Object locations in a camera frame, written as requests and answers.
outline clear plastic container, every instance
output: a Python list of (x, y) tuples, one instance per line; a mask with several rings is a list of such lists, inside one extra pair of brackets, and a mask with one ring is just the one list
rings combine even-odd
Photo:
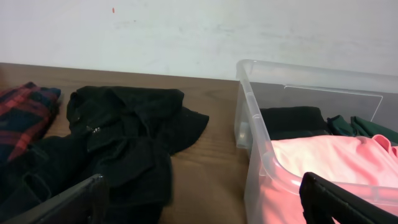
[[(300, 203), (302, 179), (279, 164), (260, 108), (316, 106), (325, 119), (340, 114), (349, 122), (351, 116), (359, 116), (398, 131), (398, 76), (242, 60), (237, 64), (237, 77), (234, 128), (237, 146), (247, 149), (250, 156), (244, 193), (249, 224), (267, 223), (262, 209), (267, 205), (261, 193), (264, 184), (277, 184), (297, 197), (292, 203)], [(335, 184), (398, 215), (398, 186)], [(302, 214), (302, 210), (291, 212)]]

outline pink cloth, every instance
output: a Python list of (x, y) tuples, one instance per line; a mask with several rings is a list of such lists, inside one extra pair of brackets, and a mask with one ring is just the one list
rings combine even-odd
[[(272, 146), (280, 164), (299, 177), (314, 172), (334, 182), (398, 188), (397, 148), (384, 136), (315, 136), (272, 141)], [(260, 185), (264, 223), (305, 223), (298, 192), (287, 192), (270, 178)]]

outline wooden table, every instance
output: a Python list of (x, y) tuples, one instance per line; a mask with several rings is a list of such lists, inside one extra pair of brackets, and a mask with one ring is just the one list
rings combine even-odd
[(248, 172), (246, 151), (237, 149), (234, 115), (238, 82), (169, 77), (0, 63), (0, 89), (32, 81), (56, 87), (63, 103), (47, 136), (70, 133), (66, 105), (70, 94), (83, 86), (176, 88), (185, 93), (183, 105), (210, 116), (200, 139), (172, 157), (174, 198), (159, 223), (245, 223), (243, 195)]

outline checkered cloth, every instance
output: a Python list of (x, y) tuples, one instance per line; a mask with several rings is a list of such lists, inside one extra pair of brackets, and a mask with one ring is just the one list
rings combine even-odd
[(58, 113), (60, 94), (32, 82), (0, 92), (0, 164), (23, 154), (45, 134)]

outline wall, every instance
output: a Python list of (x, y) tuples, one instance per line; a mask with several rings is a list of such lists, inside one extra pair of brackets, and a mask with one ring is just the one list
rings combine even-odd
[(397, 9), (396, 0), (2, 0), (0, 62), (234, 79), (248, 58), (398, 75)]

